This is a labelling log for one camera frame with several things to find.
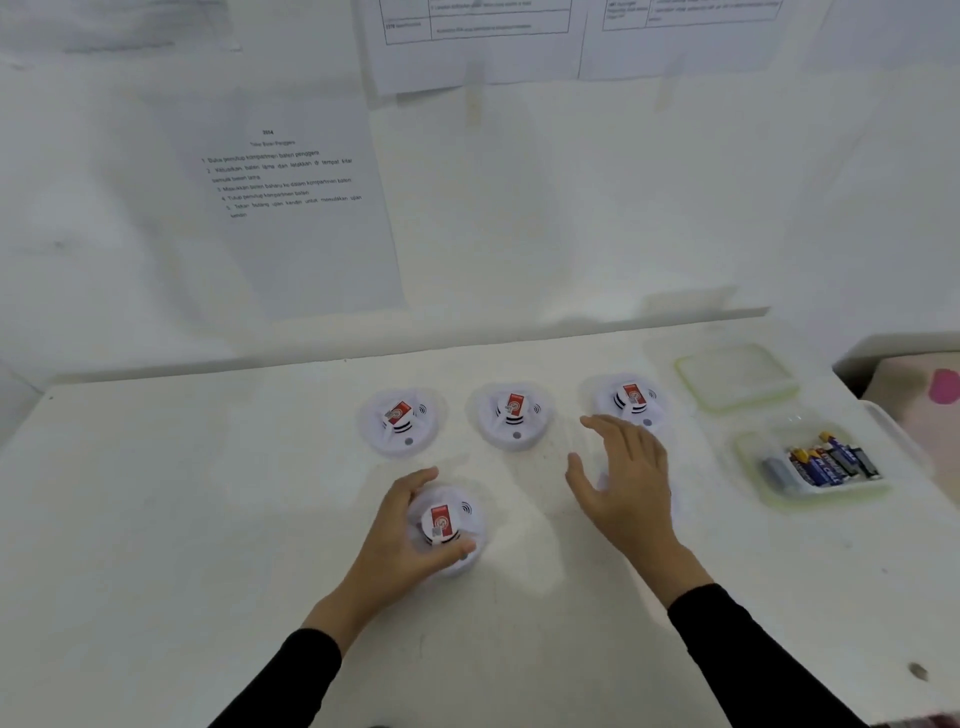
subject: hand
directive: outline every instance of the hand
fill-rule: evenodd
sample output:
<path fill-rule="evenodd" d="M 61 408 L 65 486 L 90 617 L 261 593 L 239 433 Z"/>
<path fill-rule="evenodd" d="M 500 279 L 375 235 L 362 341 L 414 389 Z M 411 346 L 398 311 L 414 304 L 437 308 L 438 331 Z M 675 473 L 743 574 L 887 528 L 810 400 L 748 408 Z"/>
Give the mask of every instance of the hand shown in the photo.
<path fill-rule="evenodd" d="M 711 583 L 696 557 L 677 540 L 670 519 L 670 485 L 663 445 L 643 427 L 609 415 L 582 417 L 603 438 L 609 487 L 598 491 L 580 455 L 567 456 L 566 482 L 588 518 L 633 564 L 664 606 Z"/>
<path fill-rule="evenodd" d="M 428 553 L 418 553 L 407 537 L 407 508 L 423 486 L 437 477 L 437 468 L 405 475 L 387 491 L 343 582 L 313 608 L 304 627 L 325 632 L 341 655 L 383 609 L 398 601 L 431 574 L 456 564 L 476 549 L 460 538 Z"/>

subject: smoke detector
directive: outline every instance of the smoke detector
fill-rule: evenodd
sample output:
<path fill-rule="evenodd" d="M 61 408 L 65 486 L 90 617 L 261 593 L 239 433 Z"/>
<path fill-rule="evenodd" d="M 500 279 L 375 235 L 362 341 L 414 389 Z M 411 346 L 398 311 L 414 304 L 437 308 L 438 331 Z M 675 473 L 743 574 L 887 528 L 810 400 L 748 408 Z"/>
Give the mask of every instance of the smoke detector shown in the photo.
<path fill-rule="evenodd" d="M 546 432 L 553 415 L 548 397 L 530 384 L 492 384 L 476 396 L 480 432 L 498 448 L 531 448 Z"/>
<path fill-rule="evenodd" d="M 657 434 L 666 425 L 666 404 L 658 388 L 634 374 L 605 376 L 593 392 L 597 414 L 613 415 Z"/>
<path fill-rule="evenodd" d="M 469 537 L 477 548 L 453 566 L 440 571 L 453 576 L 476 563 L 487 542 L 487 522 L 476 500 L 455 485 L 425 488 L 407 509 L 407 536 L 414 548 L 426 553 L 458 539 Z"/>
<path fill-rule="evenodd" d="M 381 455 L 415 455 L 439 429 L 437 407 L 421 389 L 377 392 L 360 410 L 360 433 Z"/>

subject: black sleeve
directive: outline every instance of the black sleeve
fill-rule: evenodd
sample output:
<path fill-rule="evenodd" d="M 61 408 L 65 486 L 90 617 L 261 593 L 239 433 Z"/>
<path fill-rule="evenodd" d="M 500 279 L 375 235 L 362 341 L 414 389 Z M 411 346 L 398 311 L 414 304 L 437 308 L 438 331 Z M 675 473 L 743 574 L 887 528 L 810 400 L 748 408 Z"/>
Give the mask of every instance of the black sleeve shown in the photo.
<path fill-rule="evenodd" d="M 340 647 L 331 637 L 316 629 L 298 629 L 210 728 L 307 728 L 340 662 Z"/>
<path fill-rule="evenodd" d="M 717 584 L 667 611 L 733 728 L 781 724 L 866 726 Z"/>

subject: left hand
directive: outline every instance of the left hand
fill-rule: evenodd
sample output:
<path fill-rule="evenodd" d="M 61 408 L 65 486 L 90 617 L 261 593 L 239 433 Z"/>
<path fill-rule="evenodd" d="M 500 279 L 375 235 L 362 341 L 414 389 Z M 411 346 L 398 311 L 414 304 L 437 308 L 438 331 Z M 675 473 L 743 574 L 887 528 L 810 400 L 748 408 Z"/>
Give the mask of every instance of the left hand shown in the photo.
<path fill-rule="evenodd" d="M 418 553 L 407 537 L 407 508 L 438 472 L 437 468 L 416 471 L 391 486 L 347 576 L 303 623 L 332 637 L 341 655 L 347 654 L 363 628 L 382 610 L 476 549 L 476 543 L 465 537 Z"/>

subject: paper sheet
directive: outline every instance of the paper sheet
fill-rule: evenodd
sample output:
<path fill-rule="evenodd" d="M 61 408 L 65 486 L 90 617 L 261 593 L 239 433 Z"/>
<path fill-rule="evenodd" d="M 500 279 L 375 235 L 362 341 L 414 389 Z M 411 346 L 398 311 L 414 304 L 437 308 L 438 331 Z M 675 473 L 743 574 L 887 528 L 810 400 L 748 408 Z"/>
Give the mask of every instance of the paper sheet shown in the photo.
<path fill-rule="evenodd" d="M 227 0 L 0 0 L 0 52 L 16 60 L 203 45 L 239 48 Z"/>
<path fill-rule="evenodd" d="M 804 68 L 897 68 L 960 63 L 957 0 L 833 0 Z"/>
<path fill-rule="evenodd" d="M 359 92 L 152 106 L 268 317 L 403 305 Z"/>
<path fill-rule="evenodd" d="M 581 79 L 757 71 L 776 54 L 792 0 L 593 0 Z"/>
<path fill-rule="evenodd" d="M 588 0 L 362 0 L 380 94 L 575 79 Z"/>

